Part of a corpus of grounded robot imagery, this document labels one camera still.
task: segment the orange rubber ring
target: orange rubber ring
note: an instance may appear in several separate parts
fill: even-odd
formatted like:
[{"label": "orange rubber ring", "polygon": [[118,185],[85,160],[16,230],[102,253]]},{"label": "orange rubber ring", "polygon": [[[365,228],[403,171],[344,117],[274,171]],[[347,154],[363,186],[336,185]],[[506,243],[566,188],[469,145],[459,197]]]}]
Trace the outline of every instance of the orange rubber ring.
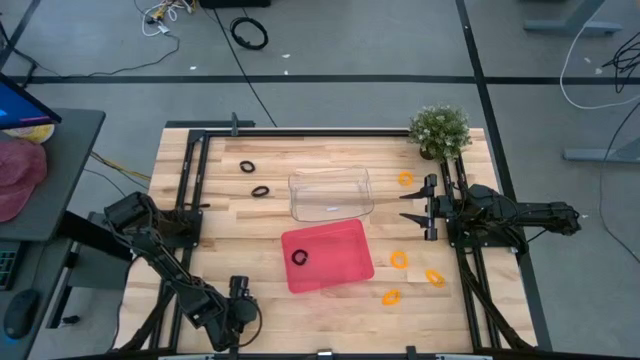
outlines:
[{"label": "orange rubber ring", "polygon": [[398,183],[402,186],[409,186],[413,184],[413,174],[408,171],[403,171],[398,175]]},{"label": "orange rubber ring", "polygon": [[435,270],[427,270],[427,280],[435,287],[443,288],[445,286],[444,278]]},{"label": "orange rubber ring", "polygon": [[[396,258],[398,256],[402,256],[402,264],[398,264],[396,262]],[[402,251],[396,251],[391,254],[391,265],[393,265],[393,267],[396,269],[406,269],[407,266],[409,266],[409,259],[407,258],[407,254]]]},{"label": "orange rubber ring", "polygon": [[384,294],[384,297],[382,298],[382,305],[393,305],[397,304],[398,301],[400,301],[400,291],[391,290]]}]

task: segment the monitor screen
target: monitor screen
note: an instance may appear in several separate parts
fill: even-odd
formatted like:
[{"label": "monitor screen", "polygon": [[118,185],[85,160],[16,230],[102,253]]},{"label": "monitor screen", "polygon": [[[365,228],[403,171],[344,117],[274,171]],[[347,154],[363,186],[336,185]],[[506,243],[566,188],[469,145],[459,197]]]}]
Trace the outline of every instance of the monitor screen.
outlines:
[{"label": "monitor screen", "polygon": [[60,118],[38,100],[2,76],[0,82],[0,129],[57,123]]}]

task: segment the potted plant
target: potted plant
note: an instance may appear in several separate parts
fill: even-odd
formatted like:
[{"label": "potted plant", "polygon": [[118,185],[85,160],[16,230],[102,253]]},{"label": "potted plant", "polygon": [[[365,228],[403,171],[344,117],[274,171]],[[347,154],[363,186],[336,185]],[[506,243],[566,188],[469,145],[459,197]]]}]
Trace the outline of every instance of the potted plant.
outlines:
[{"label": "potted plant", "polygon": [[458,107],[423,107],[411,118],[409,142],[420,145],[420,156],[439,162],[456,157],[471,144],[469,115]]}]

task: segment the pink hat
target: pink hat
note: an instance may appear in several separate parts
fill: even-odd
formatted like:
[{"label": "pink hat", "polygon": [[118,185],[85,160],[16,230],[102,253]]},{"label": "pink hat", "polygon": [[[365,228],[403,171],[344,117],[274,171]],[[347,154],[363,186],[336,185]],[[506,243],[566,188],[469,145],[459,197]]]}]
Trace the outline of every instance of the pink hat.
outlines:
[{"label": "pink hat", "polygon": [[41,145],[26,140],[0,142],[0,222],[16,217],[46,176],[47,158]]}]

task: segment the black rubber ring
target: black rubber ring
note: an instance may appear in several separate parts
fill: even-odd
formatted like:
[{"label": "black rubber ring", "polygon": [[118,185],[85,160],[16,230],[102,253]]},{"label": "black rubber ring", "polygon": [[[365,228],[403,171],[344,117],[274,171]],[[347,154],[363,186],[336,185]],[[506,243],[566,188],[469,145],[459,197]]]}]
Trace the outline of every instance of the black rubber ring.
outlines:
[{"label": "black rubber ring", "polygon": [[269,188],[266,186],[258,186],[257,188],[251,191],[251,196],[253,197],[263,197],[269,193]]},{"label": "black rubber ring", "polygon": [[240,170],[242,170],[242,172],[252,173],[256,171],[256,166],[253,165],[251,161],[244,160],[240,161]]},{"label": "black rubber ring", "polygon": [[[302,254],[304,257],[298,260],[298,254]],[[304,265],[307,262],[307,259],[309,259],[309,253],[307,253],[304,250],[296,250],[293,252],[293,255],[291,255],[291,261],[293,261],[294,264],[299,266]]]},{"label": "black rubber ring", "polygon": [[[246,41],[245,39],[243,39],[242,36],[239,36],[239,35],[236,34],[236,27],[238,25],[240,25],[242,23],[246,23],[246,22],[251,23],[253,26],[258,28],[258,30],[260,30],[260,32],[262,33],[262,36],[264,36],[264,40],[262,41],[262,44],[253,45],[249,41]],[[262,26],[262,24],[260,24],[255,19],[248,18],[248,17],[236,18],[231,22],[231,29],[230,30],[231,30],[231,36],[233,37],[233,40],[235,40],[235,42],[238,45],[242,46],[245,49],[262,50],[269,43],[269,35],[267,35],[267,29],[265,29],[264,26]]]}]

